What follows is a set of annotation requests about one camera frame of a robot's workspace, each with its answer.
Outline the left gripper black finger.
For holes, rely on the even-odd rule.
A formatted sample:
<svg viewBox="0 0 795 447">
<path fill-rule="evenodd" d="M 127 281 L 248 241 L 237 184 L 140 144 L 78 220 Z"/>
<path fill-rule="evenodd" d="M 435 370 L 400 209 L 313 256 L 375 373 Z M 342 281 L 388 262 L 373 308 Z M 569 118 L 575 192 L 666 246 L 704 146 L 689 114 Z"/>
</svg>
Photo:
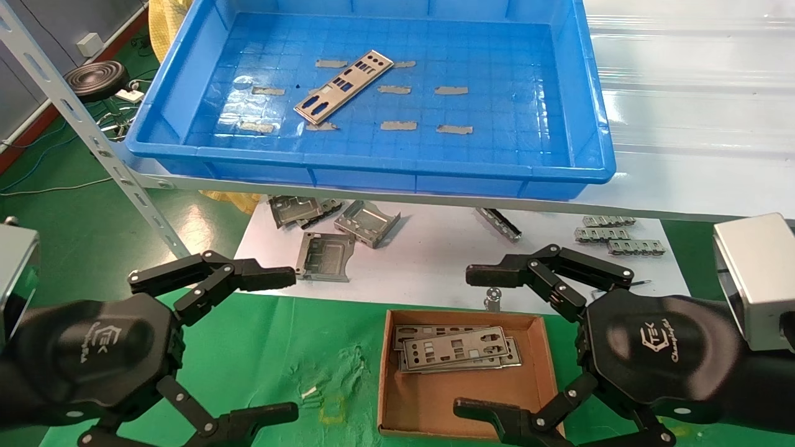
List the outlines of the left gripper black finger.
<svg viewBox="0 0 795 447">
<path fill-rule="evenodd" d="M 296 283 L 293 267 L 261 267 L 254 258 L 232 260 L 215 251 L 130 273 L 132 292 L 159 297 L 191 287 L 174 303 L 173 313 L 181 325 L 192 326 L 235 291 L 276 291 Z"/>
</svg>

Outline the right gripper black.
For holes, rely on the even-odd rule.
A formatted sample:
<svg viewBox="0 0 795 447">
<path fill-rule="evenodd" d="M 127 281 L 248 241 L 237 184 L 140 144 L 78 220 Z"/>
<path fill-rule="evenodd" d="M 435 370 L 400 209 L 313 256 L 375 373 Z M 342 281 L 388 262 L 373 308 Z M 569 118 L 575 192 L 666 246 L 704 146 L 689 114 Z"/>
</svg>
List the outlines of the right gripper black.
<svg viewBox="0 0 795 447">
<path fill-rule="evenodd" d="M 566 278 L 608 293 L 587 307 Z M 746 353 L 728 306 L 618 290 L 630 288 L 633 278 L 628 268 L 555 244 L 531 255 L 505 255 L 496 265 L 466 267 L 470 286 L 528 286 L 568 322 L 584 320 L 587 351 L 582 360 L 590 373 L 580 374 L 537 413 L 457 398 L 455 416 L 487 422 L 500 443 L 516 446 L 573 445 L 558 427 L 593 394 L 620 416 L 631 413 L 638 430 L 589 446 L 675 445 L 675 435 L 651 410 L 687 422 L 720 421 L 730 376 Z"/>
</svg>

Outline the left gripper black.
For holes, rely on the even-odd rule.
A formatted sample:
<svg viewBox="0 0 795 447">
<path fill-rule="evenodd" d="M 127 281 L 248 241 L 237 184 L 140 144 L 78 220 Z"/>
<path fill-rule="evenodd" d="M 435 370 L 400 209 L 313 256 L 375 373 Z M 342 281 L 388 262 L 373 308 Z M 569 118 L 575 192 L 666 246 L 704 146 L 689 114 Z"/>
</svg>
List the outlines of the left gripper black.
<svg viewBox="0 0 795 447">
<path fill-rule="evenodd" d="M 117 430 L 164 398 L 195 428 L 184 446 L 250 446 L 262 428 L 298 419 L 295 402 L 213 418 L 174 378 L 184 349 L 173 312 L 144 292 L 29 309 L 11 338 L 11 427 L 101 418 L 79 446 L 149 446 Z"/>
</svg>

